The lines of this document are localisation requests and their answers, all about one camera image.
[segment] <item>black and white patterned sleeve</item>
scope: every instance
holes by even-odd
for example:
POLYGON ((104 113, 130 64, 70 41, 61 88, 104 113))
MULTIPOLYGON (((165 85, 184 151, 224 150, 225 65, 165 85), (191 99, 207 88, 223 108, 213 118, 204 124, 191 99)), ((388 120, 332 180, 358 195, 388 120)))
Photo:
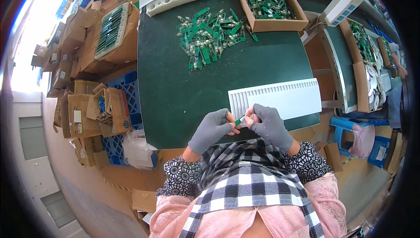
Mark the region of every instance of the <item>black and white patterned sleeve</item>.
POLYGON ((287 171, 296 173, 303 184, 333 172, 324 157, 316 152, 312 143, 303 141, 299 144, 300 151, 295 156, 287 154, 284 156, 284 166, 287 171))
POLYGON ((182 156, 178 156, 166 162, 163 170, 168 178, 163 188, 156 191, 156 197, 159 195, 197 196, 197 184, 201 177, 200 161, 186 162, 182 156))

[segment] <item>checkered apron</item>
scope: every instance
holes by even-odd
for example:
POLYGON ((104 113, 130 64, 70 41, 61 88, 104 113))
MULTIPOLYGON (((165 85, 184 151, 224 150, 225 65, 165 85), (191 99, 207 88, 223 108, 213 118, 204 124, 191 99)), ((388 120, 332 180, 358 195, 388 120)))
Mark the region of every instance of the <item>checkered apron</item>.
POLYGON ((299 206, 311 238, 324 237, 297 174, 287 172, 281 161, 278 149, 261 138, 212 146, 201 160, 201 194, 179 237, 194 237, 206 213, 267 205, 299 206))

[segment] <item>woman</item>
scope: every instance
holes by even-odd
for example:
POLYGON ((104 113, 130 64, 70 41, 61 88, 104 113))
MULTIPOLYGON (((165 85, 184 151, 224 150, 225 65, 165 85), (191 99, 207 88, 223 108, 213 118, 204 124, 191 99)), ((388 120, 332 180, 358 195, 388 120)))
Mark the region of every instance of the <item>woman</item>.
POLYGON ((345 235, 337 179, 314 145, 294 140, 274 108, 255 104, 244 118, 261 138, 212 146, 239 134, 233 115, 220 109, 164 165, 150 237, 345 235))

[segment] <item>white wall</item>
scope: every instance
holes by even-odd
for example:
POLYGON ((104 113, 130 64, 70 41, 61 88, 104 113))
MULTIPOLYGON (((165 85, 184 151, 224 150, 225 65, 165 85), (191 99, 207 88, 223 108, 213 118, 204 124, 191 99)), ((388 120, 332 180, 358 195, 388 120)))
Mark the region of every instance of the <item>white wall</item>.
POLYGON ((60 190, 47 156, 26 161, 22 149, 19 118, 42 116, 42 93, 13 93, 13 107, 9 116, 8 127, 12 137, 13 159, 18 170, 19 180, 26 191, 26 198, 31 201, 39 217, 55 237, 87 238, 89 235, 81 228, 77 220, 57 227, 41 198, 60 190))

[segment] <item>hand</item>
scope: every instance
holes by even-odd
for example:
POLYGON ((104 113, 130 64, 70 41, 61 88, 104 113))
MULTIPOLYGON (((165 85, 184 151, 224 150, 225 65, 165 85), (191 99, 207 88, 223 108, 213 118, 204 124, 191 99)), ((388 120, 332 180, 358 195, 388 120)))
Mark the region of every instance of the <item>hand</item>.
POLYGON ((295 141, 287 132, 283 120, 275 108, 254 104, 247 109, 245 122, 250 130, 278 147, 281 154, 288 152, 295 141))
POLYGON ((235 117, 228 109, 208 113, 188 142, 193 152, 203 154, 211 145, 218 142, 225 134, 239 134, 240 125, 235 128, 235 117))
POLYGON ((392 58, 394 59, 395 65, 398 69, 399 72, 399 76, 401 78, 405 78, 408 74, 407 70, 401 65, 401 62, 399 60, 398 55, 396 55, 395 53, 392 53, 392 58))

